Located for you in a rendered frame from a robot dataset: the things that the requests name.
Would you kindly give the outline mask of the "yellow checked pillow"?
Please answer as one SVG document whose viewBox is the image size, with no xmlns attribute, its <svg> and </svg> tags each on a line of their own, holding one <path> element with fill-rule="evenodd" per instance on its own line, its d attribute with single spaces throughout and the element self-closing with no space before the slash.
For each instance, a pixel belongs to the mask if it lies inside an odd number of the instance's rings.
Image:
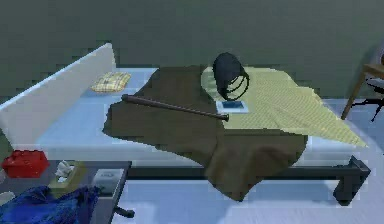
<svg viewBox="0 0 384 224">
<path fill-rule="evenodd" d="M 91 86 L 91 90 L 101 93 L 119 92 L 126 87 L 130 78 L 127 72 L 108 72 Z"/>
</svg>

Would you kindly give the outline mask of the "dark grey side table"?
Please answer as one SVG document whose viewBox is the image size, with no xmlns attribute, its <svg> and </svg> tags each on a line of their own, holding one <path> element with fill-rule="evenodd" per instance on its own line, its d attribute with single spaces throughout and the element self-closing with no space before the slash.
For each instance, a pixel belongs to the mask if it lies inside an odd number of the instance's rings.
<svg viewBox="0 0 384 224">
<path fill-rule="evenodd" d="M 23 191 L 36 186 L 48 185 L 55 177 L 55 172 L 59 160 L 50 162 L 50 166 L 42 173 L 39 178 L 9 178 L 6 177 L 0 184 L 0 193 L 11 191 L 19 195 Z M 115 214 L 115 207 L 123 192 L 126 177 L 131 163 L 127 161 L 87 161 L 83 163 L 85 174 L 80 178 L 80 186 L 90 185 L 93 177 L 99 169 L 122 169 L 119 183 L 112 196 L 100 197 L 95 205 L 90 224 L 111 224 Z"/>
</svg>

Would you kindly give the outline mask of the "olive tissue box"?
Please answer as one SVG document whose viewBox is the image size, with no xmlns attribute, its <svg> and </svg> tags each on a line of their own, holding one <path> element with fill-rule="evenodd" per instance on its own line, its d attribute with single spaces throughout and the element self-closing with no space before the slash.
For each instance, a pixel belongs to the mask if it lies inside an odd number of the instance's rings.
<svg viewBox="0 0 384 224">
<path fill-rule="evenodd" d="M 73 167 L 67 178 L 54 176 L 48 187 L 54 197 L 59 198 L 67 193 L 76 190 L 86 174 L 86 167 L 82 161 L 70 161 L 69 164 Z"/>
</svg>

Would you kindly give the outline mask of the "brown blanket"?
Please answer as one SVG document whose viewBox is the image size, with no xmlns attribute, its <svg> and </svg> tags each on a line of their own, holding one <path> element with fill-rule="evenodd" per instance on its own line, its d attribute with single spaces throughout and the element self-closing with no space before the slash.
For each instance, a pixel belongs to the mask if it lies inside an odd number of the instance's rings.
<svg viewBox="0 0 384 224">
<path fill-rule="evenodd" d="M 216 113 L 214 100 L 201 88 L 205 68 L 162 67 L 134 96 Z M 214 118 L 124 101 L 110 105 L 102 132 L 192 159 L 217 190 L 235 201 L 265 177 L 292 166 L 308 140 L 279 129 L 225 129 Z"/>
</svg>

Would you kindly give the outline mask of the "white round object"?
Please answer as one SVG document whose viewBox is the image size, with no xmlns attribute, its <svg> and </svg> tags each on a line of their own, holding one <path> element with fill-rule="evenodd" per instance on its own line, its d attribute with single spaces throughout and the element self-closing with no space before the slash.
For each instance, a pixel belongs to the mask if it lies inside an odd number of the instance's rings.
<svg viewBox="0 0 384 224">
<path fill-rule="evenodd" d="M 3 192 L 0 193 L 0 206 L 9 202 L 10 200 L 15 198 L 15 194 L 13 192 Z"/>
</svg>

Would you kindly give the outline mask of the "blue cloth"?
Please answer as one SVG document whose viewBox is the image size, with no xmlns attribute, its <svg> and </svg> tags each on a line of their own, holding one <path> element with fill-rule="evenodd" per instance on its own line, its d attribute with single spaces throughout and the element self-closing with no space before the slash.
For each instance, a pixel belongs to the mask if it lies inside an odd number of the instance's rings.
<svg viewBox="0 0 384 224">
<path fill-rule="evenodd" d="M 90 224 L 97 187 L 80 187 L 56 198 L 48 186 L 27 189 L 0 206 L 0 224 Z"/>
</svg>

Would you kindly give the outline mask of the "black chair base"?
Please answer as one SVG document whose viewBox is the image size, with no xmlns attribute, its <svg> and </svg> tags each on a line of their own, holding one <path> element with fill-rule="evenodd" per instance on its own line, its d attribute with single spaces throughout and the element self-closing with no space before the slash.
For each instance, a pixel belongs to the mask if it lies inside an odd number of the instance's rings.
<svg viewBox="0 0 384 224">
<path fill-rule="evenodd" d="M 378 98 L 367 98 L 362 102 L 353 103 L 353 106 L 359 106 L 359 105 L 373 105 L 375 104 L 377 106 L 375 114 L 371 121 L 374 121 L 377 114 L 380 112 L 382 107 L 384 106 L 384 79 L 380 78 L 368 78 L 366 80 L 366 84 L 373 88 L 373 91 L 377 94 L 379 94 Z"/>
</svg>

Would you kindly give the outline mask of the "red box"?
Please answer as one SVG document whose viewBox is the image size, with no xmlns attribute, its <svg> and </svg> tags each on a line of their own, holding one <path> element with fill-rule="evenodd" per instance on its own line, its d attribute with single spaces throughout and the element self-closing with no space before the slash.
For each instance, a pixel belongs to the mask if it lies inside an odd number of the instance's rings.
<svg viewBox="0 0 384 224">
<path fill-rule="evenodd" d="M 10 178 L 39 178 L 49 162 L 43 151 L 15 150 L 3 160 L 1 167 Z"/>
</svg>

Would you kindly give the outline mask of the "yellow-green bed sheet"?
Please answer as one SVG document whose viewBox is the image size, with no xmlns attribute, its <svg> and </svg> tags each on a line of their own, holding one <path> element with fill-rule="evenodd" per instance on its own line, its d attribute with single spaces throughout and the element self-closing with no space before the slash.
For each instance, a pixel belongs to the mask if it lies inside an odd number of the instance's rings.
<svg viewBox="0 0 384 224">
<path fill-rule="evenodd" d="M 309 87 L 303 87 L 284 71 L 247 67 L 250 76 L 245 93 L 235 91 L 248 108 L 232 113 L 227 129 L 271 129 L 335 140 L 364 147 L 366 143 L 328 109 Z"/>
</svg>

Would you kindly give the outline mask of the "white bed with blue mattress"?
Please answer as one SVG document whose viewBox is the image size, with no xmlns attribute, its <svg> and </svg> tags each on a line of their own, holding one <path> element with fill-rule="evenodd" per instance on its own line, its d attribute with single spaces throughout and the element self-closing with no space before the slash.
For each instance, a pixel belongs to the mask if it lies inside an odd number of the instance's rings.
<svg viewBox="0 0 384 224">
<path fill-rule="evenodd" d="M 217 92 L 212 65 L 195 66 L 206 66 L 201 88 L 216 105 L 227 100 Z M 43 151 L 50 159 L 128 161 L 163 170 L 198 166 L 204 174 L 204 167 L 192 159 L 102 132 L 110 105 L 122 101 L 123 94 L 134 96 L 158 69 L 131 69 L 127 72 L 131 78 L 122 91 L 94 92 L 91 86 L 101 76 L 117 71 L 113 48 L 103 45 L 0 105 L 0 130 L 13 148 Z M 239 77 L 228 89 L 240 85 L 236 91 L 242 93 L 246 82 L 241 81 Z M 308 136 L 303 153 L 292 166 L 307 158 L 316 139 L 324 138 Z"/>
</svg>

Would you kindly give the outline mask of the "dark brown baseball bat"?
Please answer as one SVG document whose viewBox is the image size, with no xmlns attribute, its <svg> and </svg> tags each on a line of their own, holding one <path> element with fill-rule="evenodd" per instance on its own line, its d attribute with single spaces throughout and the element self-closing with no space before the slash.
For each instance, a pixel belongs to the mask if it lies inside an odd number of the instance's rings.
<svg viewBox="0 0 384 224">
<path fill-rule="evenodd" d="M 176 106 L 176 105 L 162 103 L 162 102 L 158 102 L 158 101 L 154 101 L 154 100 L 149 100 L 146 98 L 127 95 L 127 94 L 123 94 L 121 96 L 121 100 L 126 102 L 126 103 L 132 103 L 132 104 L 144 105 L 144 106 L 155 107 L 155 108 L 160 108 L 160 109 L 168 109 L 168 110 L 173 110 L 173 111 L 180 111 L 180 112 L 186 112 L 186 113 L 191 113 L 191 114 L 197 114 L 197 115 L 202 115 L 202 116 L 207 116 L 207 117 L 223 120 L 226 122 L 229 121 L 229 115 L 228 114 L 215 114 L 215 113 L 203 112 L 203 111 L 198 111 L 198 110 L 194 110 L 194 109 L 190 109 L 190 108 L 185 108 L 185 107 L 181 107 L 181 106 Z"/>
</svg>

